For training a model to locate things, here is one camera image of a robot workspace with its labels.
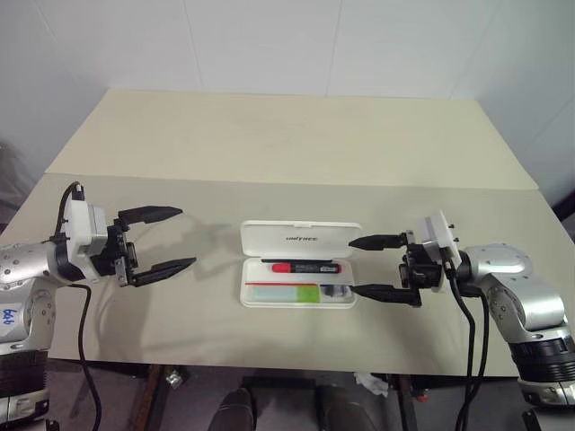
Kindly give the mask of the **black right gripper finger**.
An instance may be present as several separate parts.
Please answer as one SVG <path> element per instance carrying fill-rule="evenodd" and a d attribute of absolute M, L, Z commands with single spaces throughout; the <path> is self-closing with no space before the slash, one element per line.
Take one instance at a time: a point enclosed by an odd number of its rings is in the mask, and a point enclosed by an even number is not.
<path fill-rule="evenodd" d="M 421 307 L 418 289 L 395 288 L 391 285 L 369 284 L 353 286 L 351 291 L 380 303 L 402 303 L 411 307 Z"/>
<path fill-rule="evenodd" d="M 363 251 L 383 251 L 386 249 L 401 249 L 408 243 L 407 234 L 373 234 L 359 237 L 351 242 L 351 248 Z"/>

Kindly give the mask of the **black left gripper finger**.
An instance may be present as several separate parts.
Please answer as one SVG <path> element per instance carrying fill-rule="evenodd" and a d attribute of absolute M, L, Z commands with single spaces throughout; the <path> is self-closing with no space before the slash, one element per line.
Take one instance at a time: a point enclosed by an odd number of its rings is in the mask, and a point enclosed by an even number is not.
<path fill-rule="evenodd" d="M 145 206 L 118 212 L 118 220 L 124 225 L 153 224 L 178 216 L 182 210 L 177 207 Z"/>
<path fill-rule="evenodd" d="M 196 258 L 173 259 L 155 264 L 148 271 L 132 274 L 128 284 L 133 287 L 141 287 L 163 281 L 188 268 L 196 260 Z"/>

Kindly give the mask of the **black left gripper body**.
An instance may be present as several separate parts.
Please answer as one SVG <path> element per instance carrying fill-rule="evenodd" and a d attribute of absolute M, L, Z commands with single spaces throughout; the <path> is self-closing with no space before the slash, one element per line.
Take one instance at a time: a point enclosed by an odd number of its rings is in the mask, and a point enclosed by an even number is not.
<path fill-rule="evenodd" d="M 115 276 L 120 286 L 135 286 L 137 254 L 133 242 L 129 242 L 126 233 L 129 223 L 118 216 L 107 227 L 107 242 L 102 252 L 91 257 L 92 264 L 99 276 Z"/>

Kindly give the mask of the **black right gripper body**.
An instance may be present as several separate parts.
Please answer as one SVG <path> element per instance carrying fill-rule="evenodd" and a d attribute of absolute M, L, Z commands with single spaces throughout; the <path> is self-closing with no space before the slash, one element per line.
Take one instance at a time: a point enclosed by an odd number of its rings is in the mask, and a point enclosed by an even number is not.
<path fill-rule="evenodd" d="M 430 289 L 438 292 L 443 284 L 444 272 L 440 260 L 429 255 L 429 247 L 416 243 L 413 231 L 400 234 L 405 253 L 399 265 L 402 288 L 412 291 Z"/>

